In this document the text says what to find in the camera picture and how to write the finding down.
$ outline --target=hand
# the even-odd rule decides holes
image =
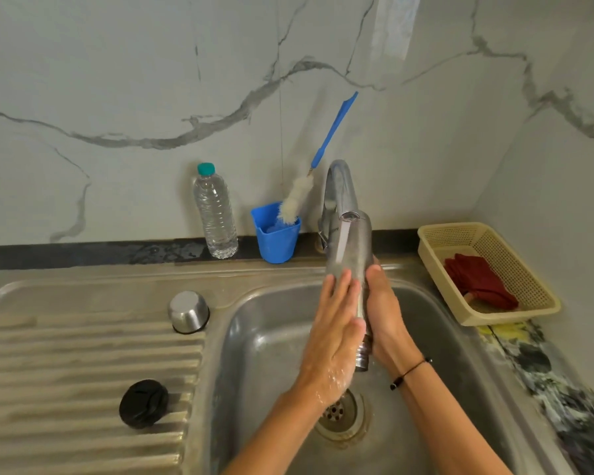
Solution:
[[[312,397],[322,411],[349,387],[356,349],[365,335],[365,321],[356,318],[360,284],[351,277],[344,270],[336,290],[334,276],[325,277],[300,372],[291,389]]]
[[[397,377],[419,362],[422,354],[405,327],[398,298],[376,257],[365,272],[365,279],[370,288],[367,317],[374,337],[374,357],[390,376]]]

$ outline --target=ribbed draining board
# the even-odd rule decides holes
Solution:
[[[204,342],[163,311],[0,314],[0,475],[179,473]],[[147,378],[169,410],[137,431],[118,407]]]

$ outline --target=white brush bristles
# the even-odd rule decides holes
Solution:
[[[293,188],[288,194],[288,197],[279,206],[279,215],[277,218],[282,220],[286,225],[294,225],[314,183],[315,179],[312,175],[297,178],[293,183]]]

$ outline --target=black lid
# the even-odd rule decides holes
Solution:
[[[125,392],[119,416],[132,428],[150,427],[167,412],[169,398],[167,389],[156,380],[141,380]]]

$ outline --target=black bracelet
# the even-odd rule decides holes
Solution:
[[[390,385],[389,385],[389,389],[390,390],[396,390],[396,388],[398,388],[399,386],[401,386],[403,384],[403,380],[405,379],[405,377],[407,375],[409,375],[411,372],[413,372],[416,368],[420,367],[423,363],[432,363],[433,360],[430,359],[429,357],[425,357],[424,360],[422,360],[421,362],[415,364],[413,367],[411,367],[408,371],[406,371],[405,373],[403,373],[403,375],[399,376],[396,380],[394,380]]]

